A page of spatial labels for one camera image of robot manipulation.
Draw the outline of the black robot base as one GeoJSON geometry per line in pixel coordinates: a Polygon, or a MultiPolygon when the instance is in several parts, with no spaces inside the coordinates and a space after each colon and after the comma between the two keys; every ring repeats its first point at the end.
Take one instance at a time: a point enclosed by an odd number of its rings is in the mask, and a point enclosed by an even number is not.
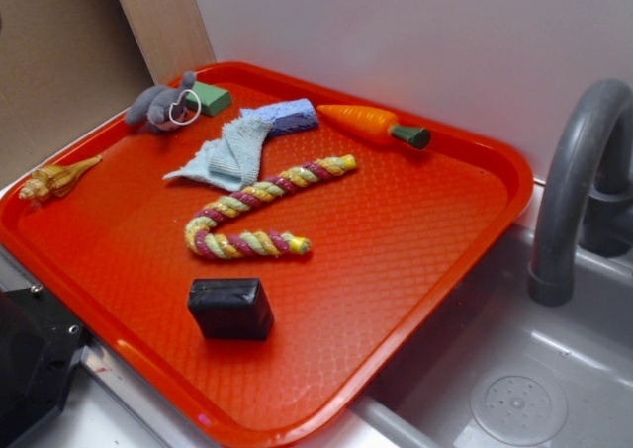
{"type": "Polygon", "coordinates": [[[1,293],[1,445],[60,416],[86,344],[82,321],[48,288],[1,293]]]}

